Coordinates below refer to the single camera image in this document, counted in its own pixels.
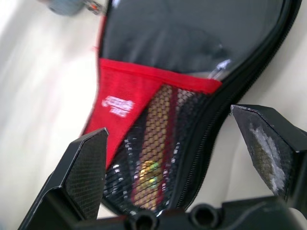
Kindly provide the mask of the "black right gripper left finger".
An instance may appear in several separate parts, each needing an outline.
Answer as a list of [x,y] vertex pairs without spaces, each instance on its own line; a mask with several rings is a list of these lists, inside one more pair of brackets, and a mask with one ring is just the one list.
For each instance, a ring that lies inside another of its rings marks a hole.
[[106,173],[108,131],[90,132],[69,144],[18,230],[74,230],[96,220]]

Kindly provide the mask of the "dark object with orange mark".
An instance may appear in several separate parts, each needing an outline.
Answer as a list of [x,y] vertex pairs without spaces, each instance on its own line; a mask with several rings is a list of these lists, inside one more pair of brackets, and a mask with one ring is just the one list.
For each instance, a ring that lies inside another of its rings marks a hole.
[[95,0],[84,0],[84,5],[94,15],[105,15],[106,13],[106,6]]

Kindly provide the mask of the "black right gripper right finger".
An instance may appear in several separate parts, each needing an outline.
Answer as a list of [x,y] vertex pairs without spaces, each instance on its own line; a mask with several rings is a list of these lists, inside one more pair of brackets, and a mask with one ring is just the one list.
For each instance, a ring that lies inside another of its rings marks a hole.
[[307,132],[271,107],[234,104],[231,113],[254,168],[274,195],[287,199],[295,183],[300,154],[307,151]]

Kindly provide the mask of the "grey-blue round object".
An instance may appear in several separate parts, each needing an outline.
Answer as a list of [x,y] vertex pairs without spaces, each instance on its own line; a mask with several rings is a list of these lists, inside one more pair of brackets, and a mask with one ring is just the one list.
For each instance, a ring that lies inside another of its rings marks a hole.
[[84,0],[48,0],[47,7],[61,16],[74,16],[84,8]]

